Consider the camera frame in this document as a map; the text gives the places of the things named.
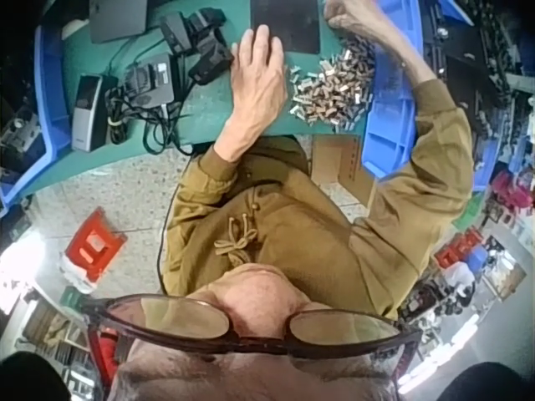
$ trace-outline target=tiled floor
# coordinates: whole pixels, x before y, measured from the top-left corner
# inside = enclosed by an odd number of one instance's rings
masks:
[[[311,139],[299,138],[311,153]],[[159,288],[155,261],[161,230],[172,194],[188,159],[176,150],[158,157],[142,155],[75,176],[41,190],[30,216],[47,247],[46,262],[37,283],[51,298],[59,299],[65,280],[59,273],[61,254],[80,224],[101,206],[117,232],[128,241],[99,280],[97,297],[117,297]],[[322,185],[351,221],[365,208],[339,184]]]

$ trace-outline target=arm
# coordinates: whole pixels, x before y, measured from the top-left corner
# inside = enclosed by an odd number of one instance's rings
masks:
[[[332,17],[339,26],[366,34],[399,59],[418,109],[410,162],[380,184],[369,217],[354,225],[350,239],[376,312],[394,317],[471,195],[471,131],[446,86],[373,0],[334,3],[346,7]],[[358,23],[351,23],[353,15]]]
[[[269,41],[269,29],[262,25],[256,37],[248,29],[240,45],[232,45],[232,116],[208,152],[191,162],[176,192],[166,232],[162,272],[166,288],[171,288],[173,277],[180,274],[191,233],[221,206],[223,196],[236,182],[240,159],[277,118],[286,101],[283,45],[280,39],[271,39],[269,54]]]

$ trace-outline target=black mouse pad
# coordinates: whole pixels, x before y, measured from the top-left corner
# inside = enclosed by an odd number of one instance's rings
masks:
[[[263,23],[283,41],[284,50],[319,54],[317,0],[251,0],[251,23]]]

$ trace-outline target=fingers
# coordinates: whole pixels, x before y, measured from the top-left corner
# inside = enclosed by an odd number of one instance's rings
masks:
[[[269,58],[270,69],[283,69],[284,49],[281,39],[275,37],[271,40],[271,57]]]
[[[237,46],[237,43],[233,43],[231,46],[231,53],[234,57],[234,61],[232,61],[231,64],[231,77],[233,77],[236,74],[236,71],[240,68],[240,56],[238,52],[239,47]]]
[[[251,64],[252,61],[252,39],[254,37],[254,32],[252,29],[245,31],[242,37],[242,42],[240,43],[239,49],[239,62],[243,67]]]
[[[324,15],[325,19],[327,20],[343,13],[344,11],[344,5],[339,0],[327,0],[325,3]]]
[[[266,65],[269,53],[269,28],[260,25],[252,47],[252,62],[258,65]]]
[[[349,29],[351,27],[351,18],[346,14],[337,15],[327,20],[327,23],[334,29]]]

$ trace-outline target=olive green jacket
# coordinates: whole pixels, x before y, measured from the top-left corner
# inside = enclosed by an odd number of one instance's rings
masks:
[[[181,179],[162,269],[185,296],[246,262],[280,268],[313,301],[396,317],[432,247],[471,195],[471,131],[446,86],[414,91],[418,141],[351,224],[310,180],[291,138],[262,138],[237,164],[213,149]]]

